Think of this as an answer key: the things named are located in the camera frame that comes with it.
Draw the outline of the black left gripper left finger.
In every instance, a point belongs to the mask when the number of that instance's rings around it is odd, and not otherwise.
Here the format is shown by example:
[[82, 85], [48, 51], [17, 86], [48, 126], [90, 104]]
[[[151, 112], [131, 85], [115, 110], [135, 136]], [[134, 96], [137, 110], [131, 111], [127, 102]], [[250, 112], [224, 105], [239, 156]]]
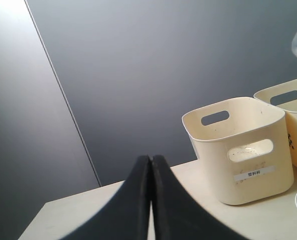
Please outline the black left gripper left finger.
[[151, 161], [140, 156], [123, 182], [44, 204], [21, 240], [146, 240]]

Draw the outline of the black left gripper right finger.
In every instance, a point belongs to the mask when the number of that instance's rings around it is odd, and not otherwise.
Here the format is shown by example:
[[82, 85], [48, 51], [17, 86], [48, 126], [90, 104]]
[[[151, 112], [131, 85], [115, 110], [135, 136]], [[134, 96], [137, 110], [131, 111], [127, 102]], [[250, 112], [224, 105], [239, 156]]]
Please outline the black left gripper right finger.
[[246, 240], [207, 212], [186, 191], [162, 155], [150, 160], [150, 191], [157, 240]]

